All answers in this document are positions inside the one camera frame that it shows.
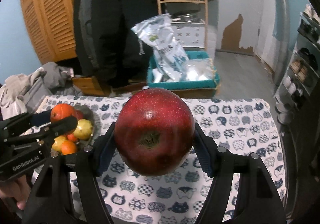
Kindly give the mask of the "left hand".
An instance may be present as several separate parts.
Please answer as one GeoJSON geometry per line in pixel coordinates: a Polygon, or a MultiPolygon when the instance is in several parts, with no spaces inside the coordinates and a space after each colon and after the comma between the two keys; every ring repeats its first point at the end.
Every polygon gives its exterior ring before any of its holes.
{"type": "Polygon", "coordinates": [[[23,175],[14,181],[1,184],[1,199],[14,198],[17,208],[24,210],[30,191],[26,175],[23,175]]]}

